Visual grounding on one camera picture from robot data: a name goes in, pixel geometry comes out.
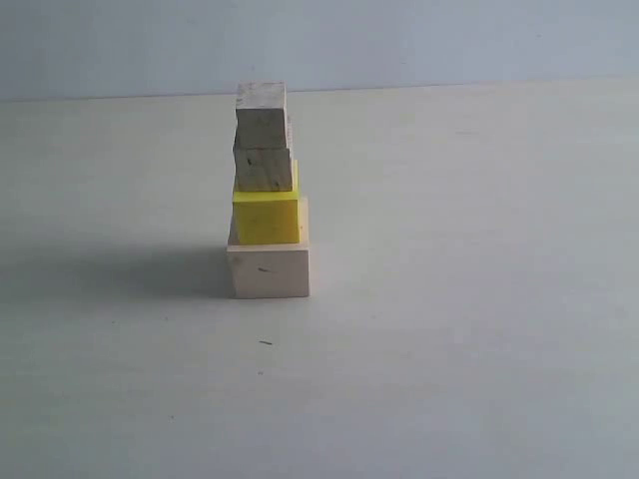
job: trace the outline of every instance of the toy block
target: toy block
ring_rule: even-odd
[[[237,298],[299,297],[311,292],[309,203],[299,201],[300,242],[242,245],[231,221],[227,257]]]
[[[233,192],[233,218],[240,244],[300,242],[298,164],[290,192]]]
[[[236,99],[241,148],[287,147],[287,89],[279,83],[244,83]]]
[[[293,129],[288,119],[286,148],[240,146],[238,130],[233,144],[236,183],[241,192],[289,192],[293,189]]]

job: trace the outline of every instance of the yellow cube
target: yellow cube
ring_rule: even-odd
[[[240,244],[300,242],[298,162],[290,192],[233,191],[233,218]]]

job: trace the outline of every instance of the cube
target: cube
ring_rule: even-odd
[[[240,244],[300,241],[298,164],[290,192],[233,192],[233,218]]]
[[[236,115],[241,148],[287,147],[287,90],[283,82],[241,84]]]
[[[293,189],[293,129],[288,119],[286,148],[240,146],[238,131],[233,145],[236,183],[241,192],[289,192]]]
[[[311,292],[309,203],[300,199],[300,242],[239,244],[231,222],[227,257],[237,298],[299,297]]]

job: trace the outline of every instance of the stacked blocks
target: stacked blocks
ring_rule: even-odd
[[[227,255],[237,297],[308,296],[309,206],[301,197],[284,83],[240,85]]]

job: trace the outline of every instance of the wooden block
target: wooden block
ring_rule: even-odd
[[[241,192],[290,192],[293,160],[289,148],[244,149],[238,133],[233,146],[236,185]]]
[[[311,292],[309,203],[299,201],[300,242],[240,245],[231,222],[227,257],[238,298],[296,297]]]
[[[233,217],[240,244],[300,242],[298,164],[290,192],[233,192]]]
[[[236,99],[241,148],[287,147],[287,89],[279,83],[243,83]]]

